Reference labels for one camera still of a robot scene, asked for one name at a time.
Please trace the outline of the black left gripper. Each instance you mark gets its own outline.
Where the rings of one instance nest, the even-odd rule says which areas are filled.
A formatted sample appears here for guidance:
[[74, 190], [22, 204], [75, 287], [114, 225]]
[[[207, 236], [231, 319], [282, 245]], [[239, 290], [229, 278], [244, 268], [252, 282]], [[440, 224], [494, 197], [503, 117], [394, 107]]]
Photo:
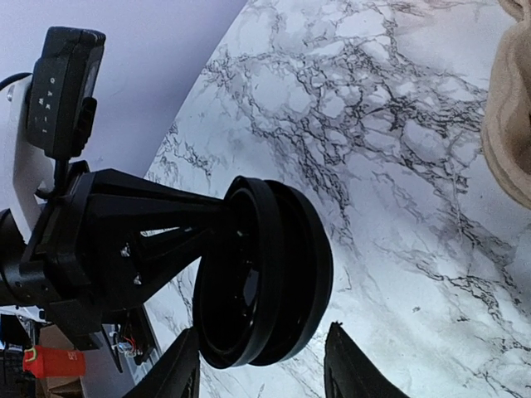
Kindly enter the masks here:
[[232, 230], [226, 201], [84, 162], [61, 165], [54, 192], [18, 267], [18, 295], [43, 307], [81, 351], [103, 323], [145, 301], [138, 249]]

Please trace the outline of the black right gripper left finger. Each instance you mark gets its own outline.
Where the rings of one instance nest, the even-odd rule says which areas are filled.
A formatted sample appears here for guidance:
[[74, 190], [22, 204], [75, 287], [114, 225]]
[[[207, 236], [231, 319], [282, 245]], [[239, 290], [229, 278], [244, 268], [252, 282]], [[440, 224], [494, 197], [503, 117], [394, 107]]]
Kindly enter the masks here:
[[148, 374], [124, 398], [199, 397], [200, 358], [197, 330], [184, 329]]

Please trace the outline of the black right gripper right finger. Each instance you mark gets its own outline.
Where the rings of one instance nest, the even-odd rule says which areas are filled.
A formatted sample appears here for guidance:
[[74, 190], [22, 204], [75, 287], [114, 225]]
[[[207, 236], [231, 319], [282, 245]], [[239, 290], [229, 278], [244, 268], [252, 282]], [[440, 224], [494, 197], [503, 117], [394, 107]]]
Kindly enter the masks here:
[[338, 322], [331, 323], [325, 342], [324, 389], [329, 398], [407, 398]]

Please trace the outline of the black plastic cup lid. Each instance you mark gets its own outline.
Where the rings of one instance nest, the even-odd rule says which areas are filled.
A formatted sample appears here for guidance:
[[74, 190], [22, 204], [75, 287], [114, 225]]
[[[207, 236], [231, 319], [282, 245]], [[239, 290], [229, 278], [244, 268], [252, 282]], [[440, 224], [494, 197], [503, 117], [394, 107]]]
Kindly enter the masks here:
[[225, 200], [236, 228], [200, 261], [192, 318], [217, 369], [296, 356], [329, 304], [334, 263], [318, 212], [299, 190], [237, 177]]

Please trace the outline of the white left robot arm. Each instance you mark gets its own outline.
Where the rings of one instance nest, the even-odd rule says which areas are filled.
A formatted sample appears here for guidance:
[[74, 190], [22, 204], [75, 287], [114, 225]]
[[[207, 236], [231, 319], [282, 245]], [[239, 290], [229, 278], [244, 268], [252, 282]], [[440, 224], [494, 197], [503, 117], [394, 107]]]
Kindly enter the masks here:
[[141, 307], [195, 259], [236, 236], [223, 200], [165, 187], [114, 169], [72, 163], [56, 197], [44, 153], [25, 139], [31, 80], [11, 84], [2, 142], [1, 303], [37, 307], [80, 350], [99, 346], [104, 323]]

